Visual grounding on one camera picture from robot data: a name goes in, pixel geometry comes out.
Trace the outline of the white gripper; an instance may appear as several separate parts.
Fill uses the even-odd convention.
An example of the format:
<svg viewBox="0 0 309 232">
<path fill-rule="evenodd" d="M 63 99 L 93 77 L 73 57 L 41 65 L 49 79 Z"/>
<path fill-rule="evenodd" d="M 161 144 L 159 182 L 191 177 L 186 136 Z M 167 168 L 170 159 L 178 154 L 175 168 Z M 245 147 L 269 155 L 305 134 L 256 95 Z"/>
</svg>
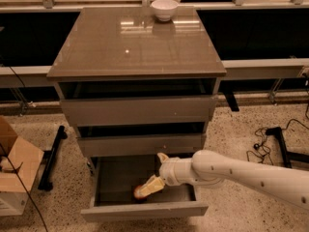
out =
<svg viewBox="0 0 309 232">
<path fill-rule="evenodd" d="M 166 185 L 180 186 L 197 183 L 197 175 L 192 169 L 191 159 L 169 158 L 164 153 L 157 154 L 161 166 L 159 176 L 153 175 L 144 185 L 141 185 L 141 193 L 146 197 L 162 190 Z"/>
</svg>

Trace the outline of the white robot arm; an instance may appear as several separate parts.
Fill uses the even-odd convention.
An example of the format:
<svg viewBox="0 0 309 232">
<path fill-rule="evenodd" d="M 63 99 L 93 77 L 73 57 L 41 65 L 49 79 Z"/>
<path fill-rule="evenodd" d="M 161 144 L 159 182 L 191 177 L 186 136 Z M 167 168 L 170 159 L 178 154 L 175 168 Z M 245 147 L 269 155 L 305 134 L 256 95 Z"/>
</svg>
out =
<svg viewBox="0 0 309 232">
<path fill-rule="evenodd" d="M 186 159 L 169 158 L 164 153 L 157 156 L 161 162 L 159 175 L 153 175 L 135 189 L 137 199 L 159 192 L 165 186 L 214 187 L 227 179 L 309 210 L 308 171 L 231 159 L 209 150 L 198 151 Z"/>
</svg>

